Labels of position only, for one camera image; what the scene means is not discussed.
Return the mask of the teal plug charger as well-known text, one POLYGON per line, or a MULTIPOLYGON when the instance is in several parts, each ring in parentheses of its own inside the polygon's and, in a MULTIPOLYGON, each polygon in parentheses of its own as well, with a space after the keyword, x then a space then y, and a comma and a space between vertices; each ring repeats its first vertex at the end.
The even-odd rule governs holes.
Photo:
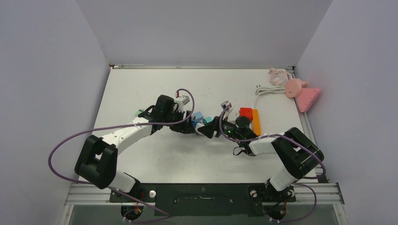
POLYGON ((207 116, 207 117, 205 117, 205 118, 202 119, 202 123, 203 123, 204 125, 209 124, 209 123, 211 123, 212 121, 213 121, 213 118, 210 117, 210 116, 207 116))

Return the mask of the light blue plug charger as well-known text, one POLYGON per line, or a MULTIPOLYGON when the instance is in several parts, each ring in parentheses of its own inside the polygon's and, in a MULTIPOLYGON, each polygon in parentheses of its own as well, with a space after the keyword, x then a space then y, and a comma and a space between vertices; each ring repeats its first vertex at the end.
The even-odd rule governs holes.
POLYGON ((204 119, 204 117, 203 117, 203 114, 201 112, 195 112, 191 116, 192 122, 202 122, 203 119, 204 119))

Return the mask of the red cube socket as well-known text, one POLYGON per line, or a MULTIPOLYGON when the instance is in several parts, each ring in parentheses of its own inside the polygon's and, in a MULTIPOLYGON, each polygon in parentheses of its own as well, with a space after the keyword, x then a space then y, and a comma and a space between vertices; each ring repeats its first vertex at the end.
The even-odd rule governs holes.
POLYGON ((243 117, 247 117, 250 122, 252 122, 252 120, 253 120, 253 110, 252 110, 252 108, 241 107, 239 109, 239 115, 243 116, 243 117))

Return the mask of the orange power strip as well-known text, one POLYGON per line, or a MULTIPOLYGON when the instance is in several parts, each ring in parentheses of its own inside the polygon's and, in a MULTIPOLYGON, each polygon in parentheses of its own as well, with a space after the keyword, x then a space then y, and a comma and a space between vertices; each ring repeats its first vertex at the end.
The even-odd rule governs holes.
POLYGON ((259 112, 257 109, 252 109, 252 114, 253 114, 253 120, 252 120, 252 124, 253 124, 253 132, 256 135, 261 135, 261 124, 260 124, 260 116, 259 116, 259 112))

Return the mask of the light green plug charger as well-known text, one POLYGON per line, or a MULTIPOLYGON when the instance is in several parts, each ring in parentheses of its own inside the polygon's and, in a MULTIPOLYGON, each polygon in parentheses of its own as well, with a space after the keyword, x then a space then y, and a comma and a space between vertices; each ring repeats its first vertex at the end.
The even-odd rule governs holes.
POLYGON ((139 109, 136 113, 135 113, 135 116, 137 117, 137 116, 139 116, 141 113, 143 113, 144 112, 144 110, 142 110, 142 109, 139 109))

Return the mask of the blue cube socket adapter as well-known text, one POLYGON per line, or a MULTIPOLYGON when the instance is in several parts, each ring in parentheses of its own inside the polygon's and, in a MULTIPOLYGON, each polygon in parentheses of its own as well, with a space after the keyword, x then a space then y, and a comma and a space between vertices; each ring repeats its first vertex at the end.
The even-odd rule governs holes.
POLYGON ((195 120, 195 121, 192 121, 192 126, 193 126, 195 132, 198 133, 198 129, 203 127, 204 124, 202 123, 201 120, 195 120))

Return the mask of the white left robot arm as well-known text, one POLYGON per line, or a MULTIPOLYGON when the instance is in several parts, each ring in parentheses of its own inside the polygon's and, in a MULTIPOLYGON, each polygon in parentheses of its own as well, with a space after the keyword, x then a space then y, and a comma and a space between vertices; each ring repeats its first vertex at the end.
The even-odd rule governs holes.
POLYGON ((100 137, 89 136, 76 162, 75 173, 99 189, 117 189, 127 201, 137 200, 140 195, 139 180, 117 170, 118 155, 140 139, 162 129, 164 123, 175 132, 194 133, 189 116, 191 111, 184 110, 189 102, 188 96, 172 98, 160 95, 156 104, 140 111, 126 128, 100 137))

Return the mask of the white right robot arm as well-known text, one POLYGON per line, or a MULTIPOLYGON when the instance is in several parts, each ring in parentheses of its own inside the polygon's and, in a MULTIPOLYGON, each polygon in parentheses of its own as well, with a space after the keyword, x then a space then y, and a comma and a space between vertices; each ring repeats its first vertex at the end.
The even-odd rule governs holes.
POLYGON ((239 116, 234 123, 215 117, 206 124, 197 123, 196 131, 208 138, 223 135, 236 142, 241 152, 249 156, 276 154, 283 168, 266 181, 265 194, 272 201, 284 194, 284 189, 305 178, 324 160, 322 151, 298 128, 274 135, 257 135, 250 128, 248 117, 239 116))

